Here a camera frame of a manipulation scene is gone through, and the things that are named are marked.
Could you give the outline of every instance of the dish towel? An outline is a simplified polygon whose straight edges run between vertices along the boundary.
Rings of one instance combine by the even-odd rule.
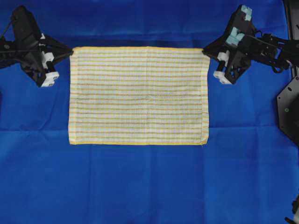
[[[205,144],[209,63],[202,49],[75,48],[70,143]]]

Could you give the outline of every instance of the wire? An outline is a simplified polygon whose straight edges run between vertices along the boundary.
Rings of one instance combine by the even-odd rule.
[[[8,28],[10,27],[10,25],[11,25],[12,23],[13,23],[13,21],[11,20],[11,21],[9,22],[9,24],[6,26],[6,28],[5,28],[4,32],[2,33],[0,39],[2,39],[2,37],[3,37],[4,34],[7,32]]]

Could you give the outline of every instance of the black metal bracket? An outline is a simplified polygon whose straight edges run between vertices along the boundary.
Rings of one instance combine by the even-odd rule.
[[[4,37],[9,25],[14,30],[13,42]],[[72,49],[44,35],[24,6],[13,11],[9,25],[0,37],[0,69],[20,63],[37,86],[52,86],[59,77],[54,65],[72,55]]]
[[[299,146],[299,77],[295,77],[277,96],[279,129]]]

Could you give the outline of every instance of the yellow striped towel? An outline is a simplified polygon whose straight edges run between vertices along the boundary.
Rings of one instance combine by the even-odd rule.
[[[209,63],[202,49],[75,48],[70,143],[205,144]]]

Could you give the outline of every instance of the blue fabric background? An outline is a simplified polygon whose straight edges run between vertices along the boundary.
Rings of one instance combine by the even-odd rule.
[[[20,4],[71,47],[204,47],[239,4],[253,9],[257,28],[287,38],[281,0],[9,0],[1,29]],[[227,86],[216,66],[205,146],[71,146],[69,60],[51,88],[37,88],[19,65],[1,70],[0,223],[284,223],[299,188],[298,150],[277,128],[275,97],[291,73],[253,62]]]

